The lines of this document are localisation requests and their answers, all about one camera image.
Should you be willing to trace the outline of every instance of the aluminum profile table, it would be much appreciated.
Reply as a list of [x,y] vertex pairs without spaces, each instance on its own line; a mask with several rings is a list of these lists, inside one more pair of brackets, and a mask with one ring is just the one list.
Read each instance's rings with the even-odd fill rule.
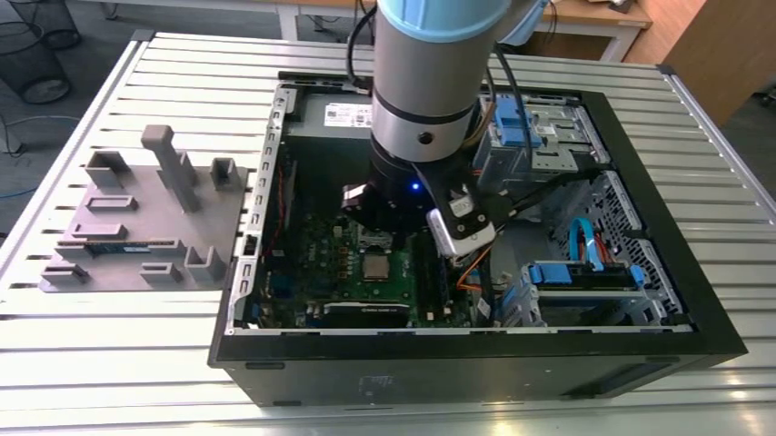
[[[684,85],[653,66],[510,58],[522,84],[609,96],[749,349],[710,370],[606,401],[259,409],[205,365],[219,290],[41,293],[95,150],[149,164],[140,132],[169,124],[195,165],[224,156],[256,169],[278,72],[343,70],[342,45],[145,36],[129,43],[0,249],[0,431],[776,434],[776,208]],[[354,57],[368,73],[371,51]],[[503,82],[495,61],[491,68]]]

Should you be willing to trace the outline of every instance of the gray holder block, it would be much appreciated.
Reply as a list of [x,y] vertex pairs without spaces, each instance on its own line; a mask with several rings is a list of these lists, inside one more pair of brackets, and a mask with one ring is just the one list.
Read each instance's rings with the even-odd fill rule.
[[201,205],[191,187],[191,175],[180,164],[177,153],[172,147],[172,136],[175,133],[168,125],[147,125],[140,142],[143,148],[151,150],[156,155],[164,173],[164,182],[175,193],[183,212],[192,213],[199,211]]
[[179,239],[175,240],[172,245],[148,245],[148,250],[153,256],[177,257],[180,259],[185,257],[185,245]]
[[128,231],[121,224],[76,224],[72,228],[71,236],[73,238],[85,238],[87,240],[100,239],[124,239]]
[[216,191],[231,191],[242,189],[243,183],[238,174],[238,167],[234,159],[217,157],[209,164],[209,178],[213,181]]
[[[189,156],[185,152],[176,152],[176,155],[177,155],[177,161],[180,162],[180,168],[183,169],[183,174],[185,175],[187,180],[191,183],[191,186],[196,186],[196,184],[199,183],[199,180],[196,178],[196,171],[193,170],[193,167],[191,166]],[[167,183],[167,180],[164,178],[164,170],[159,169],[156,171],[156,173],[159,174],[159,180],[161,180],[161,184],[164,185],[164,188],[172,189],[172,186],[169,185],[169,183]]]
[[216,282],[223,277],[227,269],[225,264],[217,256],[216,247],[207,249],[207,257],[204,260],[193,247],[189,247],[183,265],[191,274],[191,278],[196,282]]
[[40,276],[53,285],[84,284],[88,280],[88,272],[75,263],[47,266]]
[[145,262],[140,264],[140,277],[145,283],[153,286],[155,284],[177,283],[183,280],[180,271],[169,262]]
[[93,259],[95,255],[83,245],[59,245],[53,249],[65,261]]
[[93,212],[132,212],[137,209],[137,200],[132,195],[95,195],[85,201],[85,208]]
[[121,188],[119,173],[129,173],[132,171],[119,152],[95,152],[84,169],[100,189]]

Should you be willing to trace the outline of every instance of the blue latch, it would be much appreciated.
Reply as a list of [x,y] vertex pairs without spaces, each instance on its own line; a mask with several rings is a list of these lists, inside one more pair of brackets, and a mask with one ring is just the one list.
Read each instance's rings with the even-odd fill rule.
[[562,263],[542,263],[538,267],[542,269],[545,283],[571,284],[571,273],[567,265]]
[[644,278],[644,270],[638,265],[630,265],[630,275],[633,275],[633,280],[636,281],[638,288],[644,286],[646,279]]
[[[542,138],[535,134],[531,126],[531,113],[526,110],[527,125],[531,137],[531,147],[542,146]],[[522,121],[519,118],[518,102],[514,95],[495,98],[495,125],[501,130],[501,144],[503,147],[523,147],[525,135],[522,134]]]
[[529,275],[531,276],[531,283],[542,282],[542,270],[538,265],[529,266]]

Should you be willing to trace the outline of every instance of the orange wire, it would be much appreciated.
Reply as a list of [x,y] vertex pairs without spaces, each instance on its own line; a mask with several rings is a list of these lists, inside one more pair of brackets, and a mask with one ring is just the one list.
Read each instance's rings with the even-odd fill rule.
[[458,289],[462,289],[465,291],[482,291],[482,288],[474,284],[462,284],[461,286],[458,286]]
[[485,254],[487,254],[487,252],[490,251],[490,249],[493,248],[493,246],[490,245],[483,251],[482,253],[479,253],[479,256],[477,256],[477,259],[474,259],[474,262],[469,265],[469,268],[466,269],[466,272],[463,272],[463,275],[461,275],[461,278],[458,279],[458,282],[455,283],[455,288],[461,288],[463,285],[463,280],[467,278],[467,276],[471,274],[471,271],[474,271],[474,268],[477,267],[477,265],[479,264],[479,262],[482,261],[482,258],[485,257]]
[[603,258],[603,262],[613,263],[614,260],[611,258],[611,254],[609,253],[609,249],[606,248],[606,244],[601,240],[601,237],[598,234],[595,235],[595,246],[598,247],[598,251],[599,251],[601,257]]

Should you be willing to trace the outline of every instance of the gray post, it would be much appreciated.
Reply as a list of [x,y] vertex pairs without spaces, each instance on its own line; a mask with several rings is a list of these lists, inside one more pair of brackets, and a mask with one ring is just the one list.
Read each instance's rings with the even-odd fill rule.
[[147,125],[140,137],[143,148],[156,154],[164,179],[183,208],[183,212],[196,212],[200,208],[199,199],[191,188],[191,178],[187,176],[179,157],[172,147],[175,133],[168,125]]

